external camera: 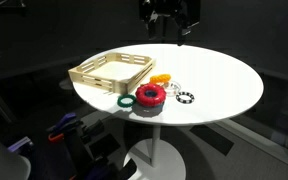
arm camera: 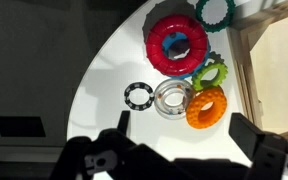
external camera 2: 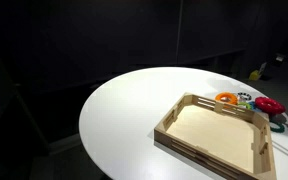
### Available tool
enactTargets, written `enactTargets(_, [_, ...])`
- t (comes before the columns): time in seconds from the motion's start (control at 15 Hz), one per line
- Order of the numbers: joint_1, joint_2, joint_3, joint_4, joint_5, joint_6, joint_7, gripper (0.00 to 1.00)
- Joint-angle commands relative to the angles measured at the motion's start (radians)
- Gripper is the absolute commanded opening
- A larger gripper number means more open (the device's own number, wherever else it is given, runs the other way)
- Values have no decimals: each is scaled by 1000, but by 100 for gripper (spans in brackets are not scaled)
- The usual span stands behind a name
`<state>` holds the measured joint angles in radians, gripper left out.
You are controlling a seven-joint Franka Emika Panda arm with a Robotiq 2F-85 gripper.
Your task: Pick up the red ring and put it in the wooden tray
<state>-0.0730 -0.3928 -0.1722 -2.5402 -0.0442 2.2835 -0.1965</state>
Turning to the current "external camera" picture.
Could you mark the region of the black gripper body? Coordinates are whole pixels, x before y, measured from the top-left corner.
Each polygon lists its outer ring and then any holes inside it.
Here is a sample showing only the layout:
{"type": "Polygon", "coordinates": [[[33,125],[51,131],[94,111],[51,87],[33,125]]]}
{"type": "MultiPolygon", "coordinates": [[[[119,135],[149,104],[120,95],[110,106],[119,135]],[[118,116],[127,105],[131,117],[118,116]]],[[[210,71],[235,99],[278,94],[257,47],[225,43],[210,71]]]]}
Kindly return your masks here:
{"type": "Polygon", "coordinates": [[[158,17],[174,18],[182,28],[191,28],[200,22],[201,0],[138,0],[139,17],[145,23],[158,17]]]}

